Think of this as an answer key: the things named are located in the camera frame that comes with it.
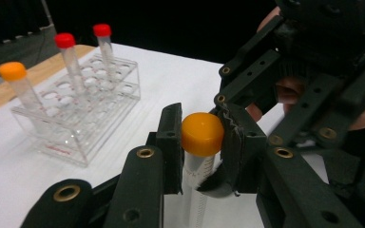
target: wooden table edge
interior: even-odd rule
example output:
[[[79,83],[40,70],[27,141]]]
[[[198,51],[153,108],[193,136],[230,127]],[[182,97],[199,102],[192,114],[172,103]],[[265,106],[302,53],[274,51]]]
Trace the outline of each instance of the wooden table edge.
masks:
[[[77,45],[75,46],[76,56],[81,58],[91,52],[95,47]],[[58,53],[40,64],[27,70],[28,78],[33,86],[36,86],[65,67],[61,53]],[[6,82],[0,84],[0,106],[5,105],[16,97],[10,85]]]

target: red cap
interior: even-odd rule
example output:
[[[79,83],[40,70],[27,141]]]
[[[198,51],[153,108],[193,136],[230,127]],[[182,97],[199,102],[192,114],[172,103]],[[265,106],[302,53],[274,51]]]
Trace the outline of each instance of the red cap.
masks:
[[[58,48],[71,48],[75,46],[75,38],[67,32],[59,33],[55,36],[55,43]]]
[[[111,28],[108,24],[97,24],[93,27],[96,36],[110,36]]]

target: white table surface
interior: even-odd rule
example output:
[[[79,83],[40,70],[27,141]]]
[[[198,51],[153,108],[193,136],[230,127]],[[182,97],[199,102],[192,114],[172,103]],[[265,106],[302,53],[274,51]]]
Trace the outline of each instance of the white table surface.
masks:
[[[182,103],[182,118],[208,112],[214,106],[221,81],[220,64],[115,44],[113,50],[116,57],[138,63],[142,98],[87,168],[33,151],[10,112],[19,101],[14,99],[0,107],[0,228],[19,227],[34,203],[58,181],[81,179],[95,187],[120,174],[127,153],[144,145],[150,131],[157,131],[165,106]],[[80,62],[97,52],[95,48]],[[63,69],[57,74],[65,73]],[[259,125],[268,133],[281,116],[282,108],[277,105]],[[180,198],[165,196],[164,227],[180,227]],[[203,227],[263,227],[255,198],[208,199]]]

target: rack hole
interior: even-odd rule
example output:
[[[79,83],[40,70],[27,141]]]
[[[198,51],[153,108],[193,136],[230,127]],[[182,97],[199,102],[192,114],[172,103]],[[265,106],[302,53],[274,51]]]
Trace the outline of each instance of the rack hole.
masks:
[[[125,98],[124,93],[117,94],[117,101],[122,101]]]
[[[90,66],[86,66],[86,67],[83,67],[83,68],[82,68],[82,71],[83,71],[83,72],[87,72],[87,71],[91,71],[91,70],[93,70],[93,68],[92,68],[92,67],[90,67]]]
[[[101,61],[101,60],[93,60],[93,61],[91,61],[91,63],[92,64],[101,64],[103,61]]]
[[[113,109],[116,106],[117,106],[117,102],[109,102],[109,103],[107,103],[108,110],[111,110],[111,109]]]
[[[59,87],[59,88],[69,88],[70,87],[70,83],[67,83],[67,82],[60,83],[60,84],[57,85],[57,87]]]
[[[106,71],[104,69],[98,69],[96,73],[99,75],[106,75]]]
[[[59,102],[63,105],[68,105],[73,102],[73,97],[71,96],[65,96],[59,100]]]
[[[115,73],[115,78],[121,80],[123,78],[123,73],[120,71],[117,71]]]
[[[123,91],[125,93],[131,93],[132,92],[132,85],[124,85]]]
[[[98,91],[99,91],[99,88],[97,88],[96,86],[89,86],[87,88],[87,91],[90,93],[90,94],[96,94]]]
[[[85,80],[85,86],[95,85],[97,84],[98,80],[97,78],[90,77]]]
[[[51,92],[47,92],[47,93],[43,94],[43,98],[49,100],[49,99],[55,98],[57,95],[58,95],[58,93],[51,91]]]
[[[100,86],[103,90],[112,90],[114,88],[114,85],[108,80],[102,80]]]
[[[128,65],[121,65],[120,70],[128,70],[130,67]]]
[[[54,116],[58,115],[60,112],[61,112],[61,110],[56,106],[49,107],[46,110],[46,113],[49,117],[54,117]]]

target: orange cap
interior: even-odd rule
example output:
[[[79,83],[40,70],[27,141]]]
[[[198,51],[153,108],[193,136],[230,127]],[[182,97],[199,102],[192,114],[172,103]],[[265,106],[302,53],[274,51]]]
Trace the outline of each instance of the orange cap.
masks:
[[[224,129],[213,114],[198,112],[182,121],[182,148],[199,157],[213,156],[221,150]]]
[[[6,81],[21,80],[26,77],[26,69],[22,63],[8,62],[0,65],[0,75]]]

